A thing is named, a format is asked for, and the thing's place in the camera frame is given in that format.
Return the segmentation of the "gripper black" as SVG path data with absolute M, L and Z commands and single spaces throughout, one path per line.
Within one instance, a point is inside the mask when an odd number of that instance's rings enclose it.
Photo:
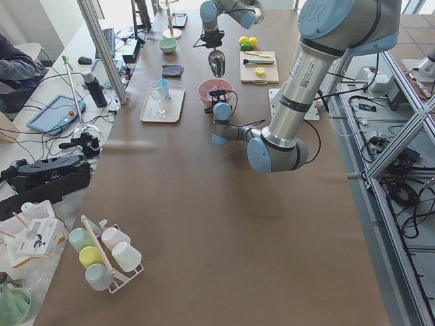
M 222 46 L 223 37 L 224 31 L 205 31 L 200 36 L 200 40 L 203 42 L 202 46 L 205 46 L 207 49 L 215 49 Z
M 219 103 L 226 103 L 229 106 L 229 112 L 230 114 L 233 114 L 233 108 L 231 105 L 228 104 L 230 94 L 233 93 L 232 90 L 209 90 L 206 91 L 207 98 L 211 101 L 211 104 L 204 108 L 205 114 L 210 114 L 213 112 L 213 108 L 215 105 Z

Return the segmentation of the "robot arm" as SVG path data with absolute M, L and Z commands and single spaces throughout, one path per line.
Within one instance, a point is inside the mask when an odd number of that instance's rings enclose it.
M 312 105 L 332 62 L 344 54 L 361 56 L 392 49 L 398 40 L 400 1 L 307 1 L 298 31 L 300 51 L 270 124 L 233 126 L 230 106 L 213 106 L 212 141 L 246 141 L 250 166 L 259 173 L 296 170 L 308 158 L 298 127 Z
M 205 1 L 201 4 L 199 12 L 203 24 L 200 40 L 207 49 L 222 45 L 224 32 L 218 27 L 218 17 L 221 14 L 229 15 L 244 29 L 250 29 L 264 20 L 264 8 L 259 1 Z

